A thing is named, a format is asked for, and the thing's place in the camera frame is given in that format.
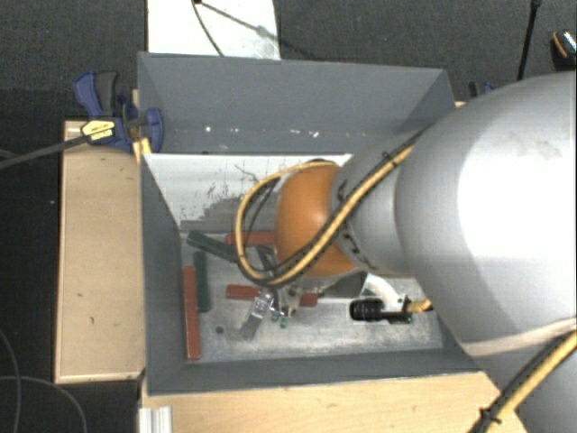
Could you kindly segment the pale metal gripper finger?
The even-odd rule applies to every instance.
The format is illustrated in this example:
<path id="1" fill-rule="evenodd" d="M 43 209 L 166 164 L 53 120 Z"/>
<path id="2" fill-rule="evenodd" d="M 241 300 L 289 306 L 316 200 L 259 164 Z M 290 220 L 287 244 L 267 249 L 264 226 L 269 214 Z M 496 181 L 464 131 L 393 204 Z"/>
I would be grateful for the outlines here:
<path id="1" fill-rule="evenodd" d="M 264 318 L 269 314 L 273 306 L 273 293 L 269 290 L 262 290 L 253 299 L 240 329 L 240 334 L 245 340 L 253 340 L 259 326 Z"/>

